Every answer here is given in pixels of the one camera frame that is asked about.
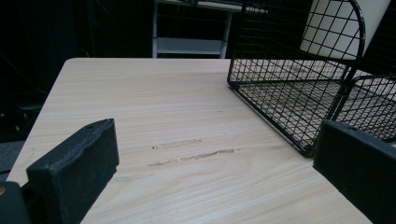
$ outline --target wood grain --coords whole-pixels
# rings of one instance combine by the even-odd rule
[[[369,223],[229,89],[229,63],[66,62],[8,180],[114,118],[120,166],[84,223]]]

